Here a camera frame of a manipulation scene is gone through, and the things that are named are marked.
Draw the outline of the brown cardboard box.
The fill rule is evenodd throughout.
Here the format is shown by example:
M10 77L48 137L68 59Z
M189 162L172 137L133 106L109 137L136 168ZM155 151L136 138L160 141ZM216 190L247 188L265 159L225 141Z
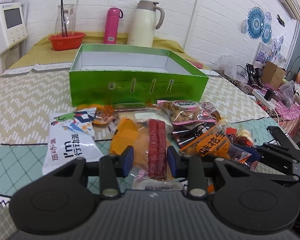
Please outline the brown cardboard box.
M270 85L273 89L278 89L286 75L286 70L278 67L270 61L266 62L263 69L262 82L265 85Z

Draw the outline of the cream thermos jug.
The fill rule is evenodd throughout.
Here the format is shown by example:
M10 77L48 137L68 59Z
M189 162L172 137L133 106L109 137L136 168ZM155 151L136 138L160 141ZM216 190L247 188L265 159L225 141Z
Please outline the cream thermos jug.
M152 47L155 31L162 26L165 18L165 11L158 4L159 2L139 1L128 33L128 45Z

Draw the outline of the blue paper fan decoration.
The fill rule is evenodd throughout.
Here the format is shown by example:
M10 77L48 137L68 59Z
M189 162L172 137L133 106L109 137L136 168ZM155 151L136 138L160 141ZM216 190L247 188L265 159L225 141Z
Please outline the blue paper fan decoration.
M241 33L248 34L253 40L260 39L264 44L272 40L272 15L256 6L249 10L242 23Z

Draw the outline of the green cardboard box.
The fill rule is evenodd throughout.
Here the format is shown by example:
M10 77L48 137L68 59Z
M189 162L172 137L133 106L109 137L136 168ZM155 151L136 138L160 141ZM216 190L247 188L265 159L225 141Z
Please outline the green cardboard box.
M200 101L209 77L171 50L83 44L69 72L71 103Z

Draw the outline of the orange jelly cup snack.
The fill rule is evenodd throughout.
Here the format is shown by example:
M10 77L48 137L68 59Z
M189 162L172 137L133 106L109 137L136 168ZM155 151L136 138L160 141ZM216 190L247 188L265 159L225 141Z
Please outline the orange jelly cup snack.
M96 108L96 113L93 119L93 124L95 125L108 125L111 122L115 121L114 110L111 106L92 104L92 105L79 105L76 107L78 111L86 108Z

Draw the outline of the black chopsticks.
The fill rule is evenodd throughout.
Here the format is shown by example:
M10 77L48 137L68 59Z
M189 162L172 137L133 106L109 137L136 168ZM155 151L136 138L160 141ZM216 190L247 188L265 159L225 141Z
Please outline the black chopsticks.
M65 25L65 18L64 18L64 4L63 4L63 0L61 0L61 28L62 28L62 36L63 37L67 37L67 29L66 29L66 25Z

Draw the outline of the almond nut snack bag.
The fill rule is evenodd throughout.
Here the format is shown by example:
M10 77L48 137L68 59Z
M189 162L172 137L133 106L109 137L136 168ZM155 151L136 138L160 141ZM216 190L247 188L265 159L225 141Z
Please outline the almond nut snack bag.
M191 100L158 100L157 106L162 109L174 125L188 125L197 122L217 123L221 115L211 102Z

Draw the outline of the red sausage snack pack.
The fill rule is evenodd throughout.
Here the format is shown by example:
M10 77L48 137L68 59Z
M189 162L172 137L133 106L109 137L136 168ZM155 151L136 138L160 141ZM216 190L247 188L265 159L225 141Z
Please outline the red sausage snack pack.
M183 184L174 181L167 166L166 123L158 119L148 119L145 126L138 129L134 144L134 176L132 189L145 191L180 191Z

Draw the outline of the dark red snack bag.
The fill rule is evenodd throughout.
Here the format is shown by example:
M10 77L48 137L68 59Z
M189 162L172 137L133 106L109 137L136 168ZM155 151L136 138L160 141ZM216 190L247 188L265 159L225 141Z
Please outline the dark red snack bag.
M184 125L173 125L173 136L180 148L183 148L196 138L215 126L214 122L193 122Z

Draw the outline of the white chips bag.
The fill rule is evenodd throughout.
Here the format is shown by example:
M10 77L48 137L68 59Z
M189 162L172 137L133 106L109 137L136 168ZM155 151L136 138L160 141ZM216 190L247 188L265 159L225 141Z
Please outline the white chips bag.
M49 136L42 167L43 175L79 157L90 163L99 161L104 156L94 141L95 114L96 108L93 107L49 115Z

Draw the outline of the orange peanut snack bag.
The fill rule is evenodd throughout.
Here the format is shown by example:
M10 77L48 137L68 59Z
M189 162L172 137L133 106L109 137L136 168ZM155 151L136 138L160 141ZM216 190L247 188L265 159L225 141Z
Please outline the orange peanut snack bag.
M217 158L233 160L244 163L251 157L248 153L234 146L228 136L223 123L220 121L193 142L180 149L186 156L199 155L202 159L208 155Z

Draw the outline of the red plastic basket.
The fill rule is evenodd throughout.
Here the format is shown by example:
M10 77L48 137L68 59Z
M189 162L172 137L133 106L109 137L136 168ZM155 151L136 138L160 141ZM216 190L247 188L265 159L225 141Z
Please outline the red plastic basket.
M63 37L59 35L51 35L48 37L52 44L52 48L56 51L78 49L86 37L86 33L75 32L72 36Z

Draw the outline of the white water dispenser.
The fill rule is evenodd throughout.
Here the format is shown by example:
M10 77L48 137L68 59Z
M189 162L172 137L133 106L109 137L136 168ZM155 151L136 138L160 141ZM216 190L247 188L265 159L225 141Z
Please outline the white water dispenser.
M27 37L21 3L0 4L0 76L20 59L19 45Z

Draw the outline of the pink thermos bottle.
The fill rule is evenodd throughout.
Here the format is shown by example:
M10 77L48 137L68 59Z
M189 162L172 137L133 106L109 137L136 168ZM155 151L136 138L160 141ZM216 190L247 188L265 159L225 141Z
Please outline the pink thermos bottle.
M107 12L106 25L104 30L104 44L115 44L119 20L123 18L123 12L120 8L111 7Z

